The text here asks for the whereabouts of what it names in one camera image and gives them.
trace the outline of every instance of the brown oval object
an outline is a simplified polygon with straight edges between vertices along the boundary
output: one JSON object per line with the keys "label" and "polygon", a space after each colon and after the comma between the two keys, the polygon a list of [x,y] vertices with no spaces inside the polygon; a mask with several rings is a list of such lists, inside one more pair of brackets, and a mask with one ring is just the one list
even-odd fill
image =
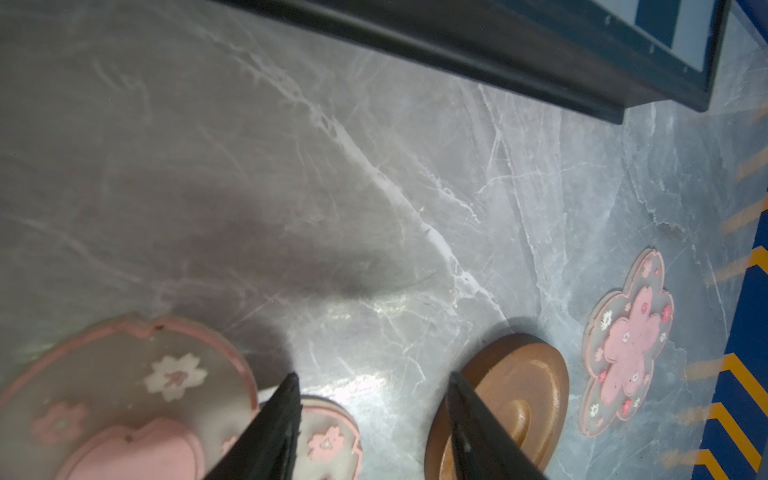
{"label": "brown oval object", "polygon": [[[514,333],[486,346],[462,375],[528,459],[544,471],[568,407],[568,369],[560,352],[535,336]],[[456,478],[450,441],[443,400],[427,439],[426,480]]]}

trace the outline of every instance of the marble surface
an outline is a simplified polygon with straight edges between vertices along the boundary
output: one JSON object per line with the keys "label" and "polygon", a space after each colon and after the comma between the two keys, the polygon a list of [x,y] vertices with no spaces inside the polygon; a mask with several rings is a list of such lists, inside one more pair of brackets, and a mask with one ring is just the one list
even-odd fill
{"label": "marble surface", "polygon": [[[713,107],[609,125],[207,2],[0,7],[0,382],[100,319],[172,311],[218,329],[262,387],[359,423],[361,479],[423,478],[448,373],[533,333],[571,375],[546,474],[689,478],[756,225],[768,61],[731,19]],[[596,440],[576,411],[594,303],[636,255],[667,259],[670,344],[642,410]]]}

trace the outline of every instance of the flower-shaped coaster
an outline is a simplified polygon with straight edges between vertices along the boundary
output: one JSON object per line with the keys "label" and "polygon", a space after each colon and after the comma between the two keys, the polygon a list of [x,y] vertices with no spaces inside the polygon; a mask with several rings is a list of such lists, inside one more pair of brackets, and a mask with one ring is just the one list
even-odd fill
{"label": "flower-shaped coaster", "polygon": [[664,290],[664,259],[645,250],[620,292],[594,308],[584,335],[584,361],[590,382],[584,393],[581,431],[600,435],[614,417],[628,420],[650,387],[654,359],[667,343],[674,303]]}
{"label": "flower-shaped coaster", "polygon": [[199,323],[108,320],[0,392],[0,478],[199,480],[258,409],[246,361]]}
{"label": "flower-shaped coaster", "polygon": [[[486,346],[462,369],[462,376],[543,471],[560,439],[568,406],[568,369],[560,352],[534,336],[515,333]],[[429,431],[424,476],[456,478],[445,402]]]}
{"label": "flower-shaped coaster", "polygon": [[355,420],[320,397],[303,396],[301,405],[294,480],[356,480],[362,447]]}

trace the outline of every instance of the cherry blossom coaster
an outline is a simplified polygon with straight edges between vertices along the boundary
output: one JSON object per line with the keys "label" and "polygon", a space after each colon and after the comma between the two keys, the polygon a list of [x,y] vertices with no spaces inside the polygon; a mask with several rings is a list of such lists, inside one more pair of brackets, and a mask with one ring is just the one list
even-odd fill
{"label": "cherry blossom coaster", "polygon": [[121,316],[0,392],[0,478],[199,480],[257,410],[253,374],[222,336]]}
{"label": "cherry blossom coaster", "polygon": [[627,421],[640,408],[673,314],[672,296],[664,290],[664,259],[658,250],[645,250],[624,289],[603,297],[590,316],[584,362],[592,378],[581,411],[586,436],[600,435],[614,417]]}
{"label": "cherry blossom coaster", "polygon": [[301,405],[293,480],[356,480],[362,446],[355,420],[320,397],[303,396]]}

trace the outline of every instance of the brown wooden lid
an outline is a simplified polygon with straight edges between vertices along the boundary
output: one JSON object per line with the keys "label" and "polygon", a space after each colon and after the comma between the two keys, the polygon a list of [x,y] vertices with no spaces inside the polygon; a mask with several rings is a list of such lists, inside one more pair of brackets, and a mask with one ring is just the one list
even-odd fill
{"label": "brown wooden lid", "polygon": [[[535,336],[514,333],[486,346],[462,375],[526,456],[544,471],[568,407],[568,370],[560,352]],[[426,480],[456,478],[450,437],[443,400],[427,439]]]}

